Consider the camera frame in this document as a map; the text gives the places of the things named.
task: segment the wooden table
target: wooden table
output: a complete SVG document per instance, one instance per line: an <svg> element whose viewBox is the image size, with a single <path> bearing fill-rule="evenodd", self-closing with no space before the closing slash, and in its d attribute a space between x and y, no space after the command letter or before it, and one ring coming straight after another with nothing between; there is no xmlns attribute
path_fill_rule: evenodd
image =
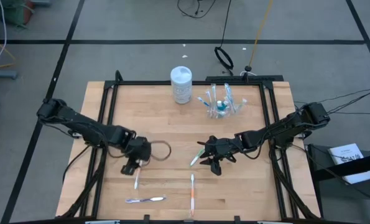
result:
<svg viewBox="0 0 370 224"><path fill-rule="evenodd" d="M97 120L104 82L89 82L81 113ZM240 114L227 119L210 119L206 107L194 96L204 96L208 86L193 86L193 99L178 105L172 98L169 85L119 86L113 124L133 129L149 141L166 140L172 146L172 154L163 162L151 160L142 168L139 188L134 190L134 176L122 175L121 167L127 159L108 157L99 204L99 219L142 220L145 214L152 220L185 220L190 217L190 175L195 174L195 220L280 220L272 165L268 158L267 142L261 155L252 161L241 154L234 155L237 163L221 162L222 175L216 176L209 166L197 163L190 168L190 161L200 150L197 141L209 136L233 138L234 133L257 130L265 126L261 97L256 86L232 86L234 99L247 99ZM274 91L280 118L294 111L294 103L287 82L274 82ZM218 86L218 96L224 89ZM271 121L273 115L267 102ZM104 120L107 120L108 108ZM299 139L294 144L303 146ZM74 140L70 160L83 148L82 139ZM155 145L152 153L163 157L167 148ZM287 150L292 182L295 191L320 216L312 178L304 152L296 148ZM90 150L76 161L66 174L57 215L66 212L84 188L90 159ZM287 215L290 206L283 188ZM127 204L127 198L149 198L166 195L162 202ZM93 192L90 193L90 214Z"/></svg>

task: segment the bottle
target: bottle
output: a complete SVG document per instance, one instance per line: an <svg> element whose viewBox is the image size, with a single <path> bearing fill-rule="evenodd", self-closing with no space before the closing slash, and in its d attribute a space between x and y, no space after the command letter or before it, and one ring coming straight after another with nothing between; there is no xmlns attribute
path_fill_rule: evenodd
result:
<svg viewBox="0 0 370 224"><path fill-rule="evenodd" d="M179 104L185 104L192 98L192 72L189 68L178 66L171 71L173 98Z"/></svg>

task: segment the green object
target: green object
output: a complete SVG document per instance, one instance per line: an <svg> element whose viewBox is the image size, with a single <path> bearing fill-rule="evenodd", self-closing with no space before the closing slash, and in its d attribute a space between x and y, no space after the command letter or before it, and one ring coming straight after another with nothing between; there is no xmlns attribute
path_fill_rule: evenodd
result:
<svg viewBox="0 0 370 224"><path fill-rule="evenodd" d="M4 7L5 22L26 28L24 20L24 8L34 13L34 10L26 6L24 0L1 0Z"/></svg>

